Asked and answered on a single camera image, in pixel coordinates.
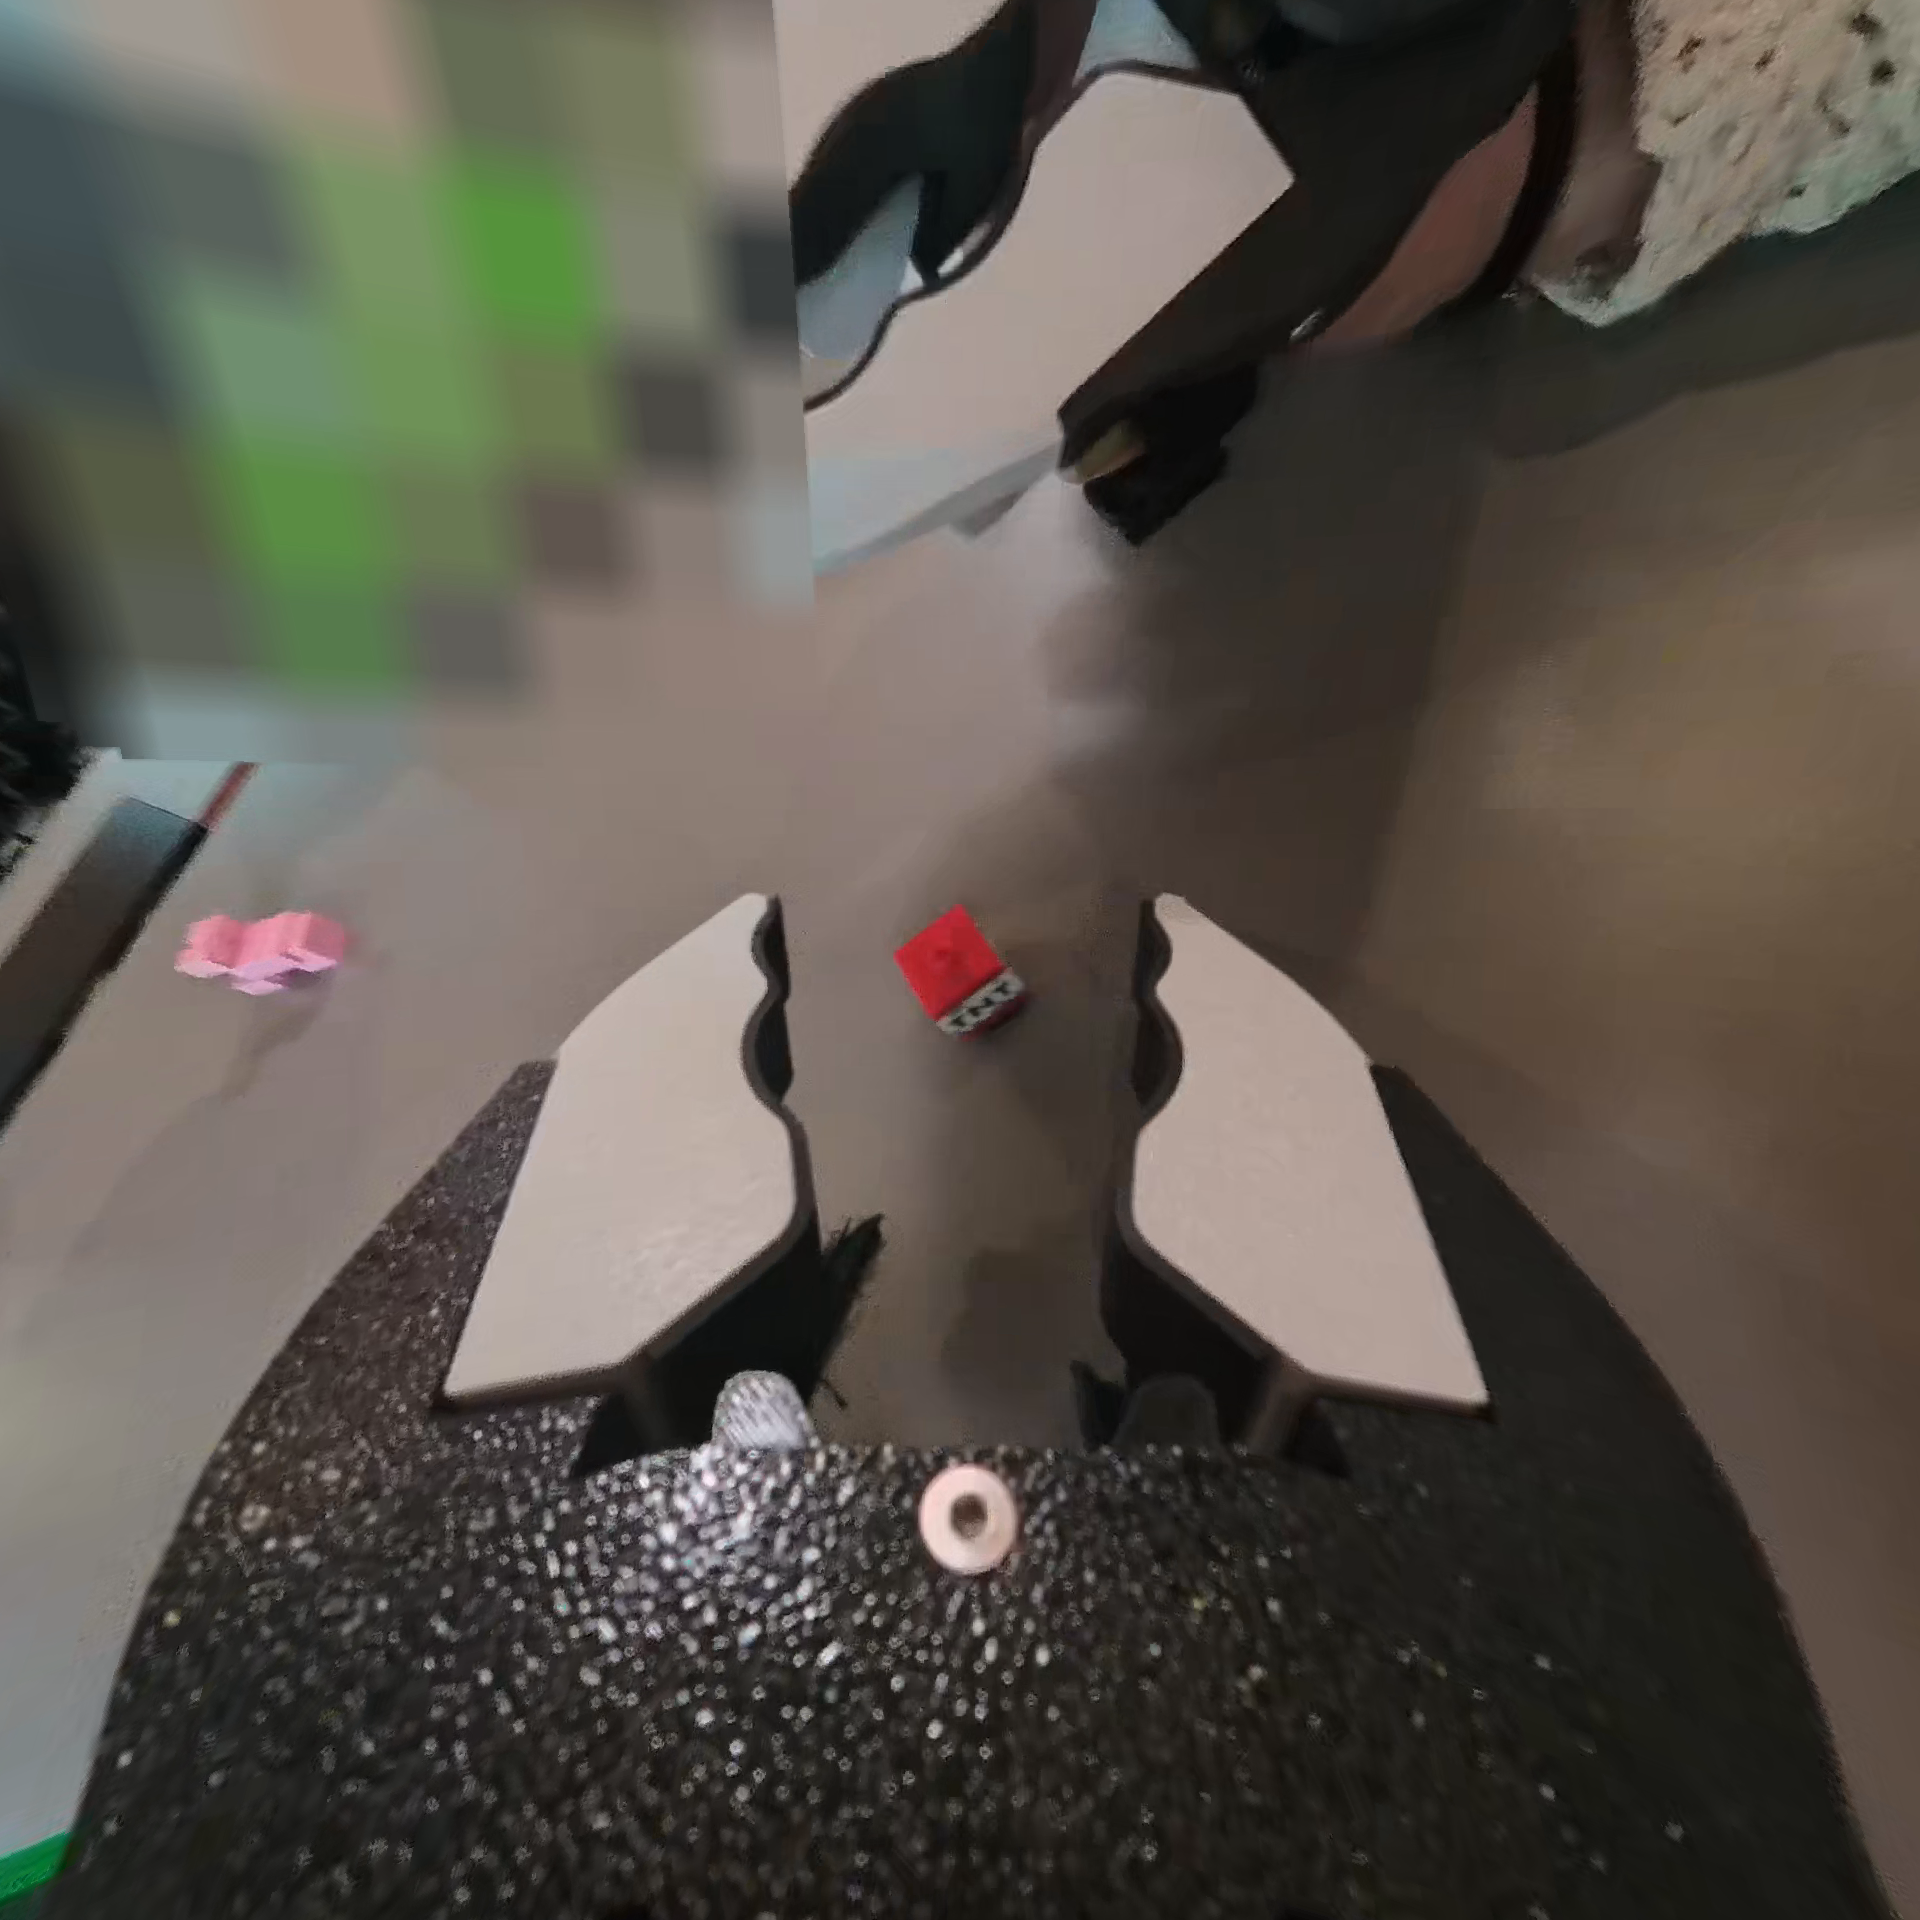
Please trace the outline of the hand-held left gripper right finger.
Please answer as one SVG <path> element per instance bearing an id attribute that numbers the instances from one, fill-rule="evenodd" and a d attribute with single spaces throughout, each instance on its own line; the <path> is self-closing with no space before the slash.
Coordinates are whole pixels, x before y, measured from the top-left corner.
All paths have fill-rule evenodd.
<path id="1" fill-rule="evenodd" d="M 1225 1435 L 1294 1435 L 1323 1404 L 1489 1416 L 1371 1057 L 1173 892 L 1140 908 L 1133 1005 L 1109 1227 L 1124 1383 L 1193 1380 Z"/>

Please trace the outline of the red lego block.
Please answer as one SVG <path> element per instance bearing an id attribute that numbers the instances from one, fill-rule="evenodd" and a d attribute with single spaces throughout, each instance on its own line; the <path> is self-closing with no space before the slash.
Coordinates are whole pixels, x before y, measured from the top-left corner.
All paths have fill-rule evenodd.
<path id="1" fill-rule="evenodd" d="M 915 933 L 893 960 L 928 1021 L 951 1038 L 987 1036 L 1028 1006 L 1026 980 L 963 902 Z"/>

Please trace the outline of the pink lego pig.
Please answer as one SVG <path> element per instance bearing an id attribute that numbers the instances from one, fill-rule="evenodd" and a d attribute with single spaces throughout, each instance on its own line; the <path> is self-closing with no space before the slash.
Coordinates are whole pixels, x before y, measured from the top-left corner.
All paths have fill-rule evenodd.
<path id="1" fill-rule="evenodd" d="M 208 917 L 182 936 L 174 970 L 192 980 L 222 980 L 244 997 L 277 997 L 310 974 L 339 970 L 346 950 L 343 924 L 322 914 Z"/>

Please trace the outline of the person's right hand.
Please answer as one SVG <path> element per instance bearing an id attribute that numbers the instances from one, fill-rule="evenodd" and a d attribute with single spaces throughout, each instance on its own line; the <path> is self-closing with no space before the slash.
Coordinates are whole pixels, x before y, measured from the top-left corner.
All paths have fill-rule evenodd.
<path id="1" fill-rule="evenodd" d="M 1638 247 L 1656 166 L 1635 141 L 1635 34 L 1627 2 L 1583 2 L 1575 25 L 1572 158 L 1558 202 L 1523 258 L 1523 282 L 1618 278 Z M 1379 278 L 1319 334 L 1313 354 L 1405 342 L 1489 270 L 1522 201 L 1540 96 L 1461 158 Z"/>

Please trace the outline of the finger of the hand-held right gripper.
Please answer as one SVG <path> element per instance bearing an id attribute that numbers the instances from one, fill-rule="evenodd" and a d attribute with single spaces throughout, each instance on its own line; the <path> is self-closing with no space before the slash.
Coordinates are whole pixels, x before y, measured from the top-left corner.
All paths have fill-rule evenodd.
<path id="1" fill-rule="evenodd" d="M 832 112 L 788 191 L 796 290 L 853 258 L 857 238 L 912 191 L 907 265 L 924 289 L 997 238 L 1037 145 L 1065 108 L 1092 2 L 1005 2 L 951 50 L 900 64 Z"/>
<path id="2" fill-rule="evenodd" d="M 904 299 L 808 410 L 816 575 L 992 516 L 1052 475 L 1069 399 L 1290 185 L 1232 96 L 1092 80 L 984 261 Z"/>

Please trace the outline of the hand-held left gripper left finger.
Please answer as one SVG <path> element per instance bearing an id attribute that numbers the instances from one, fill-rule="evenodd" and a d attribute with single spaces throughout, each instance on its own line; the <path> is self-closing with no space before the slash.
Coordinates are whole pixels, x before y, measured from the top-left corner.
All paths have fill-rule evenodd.
<path id="1" fill-rule="evenodd" d="M 447 1406 L 658 1398 L 675 1348 L 819 1242 L 788 1110 L 780 901 L 740 894 L 562 1042 L 467 1325 Z"/>

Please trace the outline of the black keyboard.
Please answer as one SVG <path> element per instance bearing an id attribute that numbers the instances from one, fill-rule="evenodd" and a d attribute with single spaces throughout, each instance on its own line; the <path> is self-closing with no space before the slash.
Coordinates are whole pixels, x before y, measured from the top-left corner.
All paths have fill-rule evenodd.
<path id="1" fill-rule="evenodd" d="M 202 844 L 202 823 L 121 799 L 39 906 L 4 962 L 4 1125 Z"/>

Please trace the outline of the person's right forearm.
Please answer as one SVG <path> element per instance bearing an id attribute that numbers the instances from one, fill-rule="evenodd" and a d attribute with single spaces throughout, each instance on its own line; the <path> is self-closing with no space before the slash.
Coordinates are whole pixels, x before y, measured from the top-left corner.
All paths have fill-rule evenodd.
<path id="1" fill-rule="evenodd" d="M 1915 2 L 1583 5 L 1579 26 L 1566 209 L 1527 275 L 1578 323 L 1647 315 L 1915 177 Z"/>

